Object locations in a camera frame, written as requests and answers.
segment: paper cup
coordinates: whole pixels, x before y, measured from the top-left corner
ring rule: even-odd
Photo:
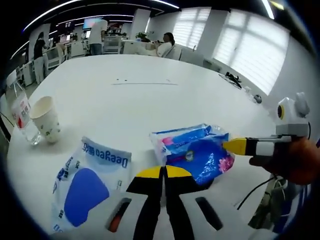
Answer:
[[[52,97],[39,99],[31,108],[30,118],[49,143],[59,140],[61,129]]]

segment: hand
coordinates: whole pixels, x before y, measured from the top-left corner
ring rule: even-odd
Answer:
[[[249,163],[292,183],[307,185],[320,177],[320,148],[303,137],[291,142],[286,149],[276,149],[272,157],[255,156]]]

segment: black cable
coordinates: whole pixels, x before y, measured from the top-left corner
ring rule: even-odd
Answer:
[[[309,125],[309,137],[308,137],[308,139],[310,139],[310,136],[311,136],[311,124],[310,124],[309,121],[308,121],[308,125]]]
[[[239,205],[236,209],[239,210],[239,209],[242,207],[242,205],[245,203],[245,201],[248,199],[248,197],[249,197],[257,188],[261,187],[262,185],[270,182],[271,180],[273,180],[273,179],[275,179],[275,178],[276,178],[276,177],[274,176],[274,177],[268,179],[267,181],[264,181],[263,183],[260,183],[258,186],[256,186],[254,189],[252,189],[252,190],[247,194],[247,196],[245,196],[245,198],[242,200],[242,202],[240,203],[240,205]]]
[[[13,125],[13,123],[6,117],[6,115],[4,115],[2,112],[0,112],[0,114],[4,116],[5,119],[7,119],[7,121],[11,124],[12,127],[15,127],[15,125]]]

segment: plastic bag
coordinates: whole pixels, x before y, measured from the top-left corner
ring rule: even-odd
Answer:
[[[88,212],[113,191],[130,184],[131,153],[102,146],[83,137],[79,148],[56,176],[51,227],[54,232],[76,228]]]
[[[212,182],[234,163],[234,157],[222,148],[229,133],[219,126],[200,124],[153,132],[150,139],[160,165],[187,170],[199,185]]]

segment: bottle label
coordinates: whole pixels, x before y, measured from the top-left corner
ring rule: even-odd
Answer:
[[[18,128],[23,129],[29,122],[30,109],[31,107],[25,93],[20,94],[19,97],[13,102],[11,112]]]

